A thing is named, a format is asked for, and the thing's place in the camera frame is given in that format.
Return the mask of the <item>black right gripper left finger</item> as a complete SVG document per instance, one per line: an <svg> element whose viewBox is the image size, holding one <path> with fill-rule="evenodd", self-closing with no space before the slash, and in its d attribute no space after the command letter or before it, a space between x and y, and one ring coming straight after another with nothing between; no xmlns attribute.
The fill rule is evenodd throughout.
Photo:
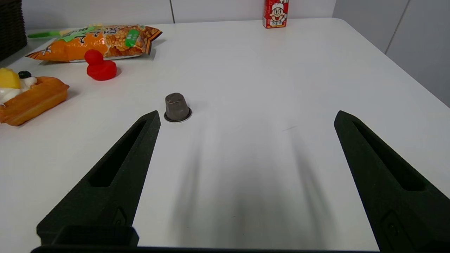
<svg viewBox="0 0 450 253"><path fill-rule="evenodd" d="M158 111L141 116L37 225L42 245L66 226L131 226L159 134Z"/></svg>

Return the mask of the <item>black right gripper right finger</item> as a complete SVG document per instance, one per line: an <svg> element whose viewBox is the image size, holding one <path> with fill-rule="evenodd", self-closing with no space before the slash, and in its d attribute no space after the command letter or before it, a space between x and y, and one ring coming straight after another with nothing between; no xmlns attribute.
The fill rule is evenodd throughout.
<svg viewBox="0 0 450 253"><path fill-rule="evenodd" d="M334 128L380 251L448 253L449 198L354 115Z"/></svg>

